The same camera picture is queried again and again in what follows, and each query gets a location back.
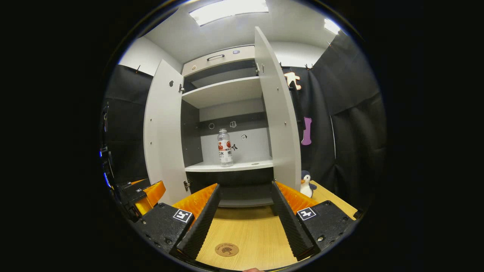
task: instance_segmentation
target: round coaster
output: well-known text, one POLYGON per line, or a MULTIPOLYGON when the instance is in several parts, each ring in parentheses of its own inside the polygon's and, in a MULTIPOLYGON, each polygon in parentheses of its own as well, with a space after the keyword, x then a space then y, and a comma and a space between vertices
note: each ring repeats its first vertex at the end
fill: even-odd
POLYGON ((232 257, 239 252, 239 248, 232 243, 221 243, 215 247, 215 252, 224 257, 232 257))

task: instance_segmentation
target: open cabinet door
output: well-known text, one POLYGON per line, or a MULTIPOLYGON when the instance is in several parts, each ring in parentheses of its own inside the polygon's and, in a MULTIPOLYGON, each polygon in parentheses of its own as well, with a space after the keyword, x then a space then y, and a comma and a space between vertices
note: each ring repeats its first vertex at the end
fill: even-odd
POLYGON ((299 191, 301 148, 291 94, 267 38, 259 27, 255 32, 255 59, 269 123, 274 178, 299 191))
POLYGON ((146 100, 143 145, 151 184, 163 181, 165 194, 158 201, 172 205, 190 195, 183 164, 180 128, 183 76, 165 60, 160 62, 146 100))

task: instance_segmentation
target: white ceiling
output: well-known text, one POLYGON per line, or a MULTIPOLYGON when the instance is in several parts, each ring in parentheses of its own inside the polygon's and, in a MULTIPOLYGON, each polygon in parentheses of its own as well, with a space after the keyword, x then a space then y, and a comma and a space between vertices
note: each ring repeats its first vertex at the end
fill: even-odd
POLYGON ((185 63, 221 48, 254 43, 258 26, 270 42, 297 42, 326 49, 334 34, 324 28, 324 16, 292 0, 266 0, 269 13, 241 14, 199 26, 189 12, 218 0, 199 0, 181 6, 145 35, 185 63))

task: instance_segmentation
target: penguin plush toy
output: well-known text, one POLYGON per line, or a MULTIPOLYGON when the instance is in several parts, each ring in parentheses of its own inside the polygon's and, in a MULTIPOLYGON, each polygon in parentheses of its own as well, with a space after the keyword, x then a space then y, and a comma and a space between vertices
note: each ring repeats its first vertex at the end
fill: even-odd
POLYGON ((316 190, 316 185, 310 184, 311 176, 306 170, 301 171, 301 190, 300 192, 307 197, 313 196, 313 191, 316 190))

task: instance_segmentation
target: drawer handle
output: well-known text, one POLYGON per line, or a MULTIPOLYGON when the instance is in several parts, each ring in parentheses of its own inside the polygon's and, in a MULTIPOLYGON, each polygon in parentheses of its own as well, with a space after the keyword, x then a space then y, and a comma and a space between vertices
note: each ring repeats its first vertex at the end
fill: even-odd
POLYGON ((222 58, 225 57, 224 54, 220 54, 220 55, 217 55, 217 56, 213 56, 213 57, 208 58, 207 61, 209 61, 211 58, 215 58, 215 57, 218 57, 218 56, 222 56, 222 58))

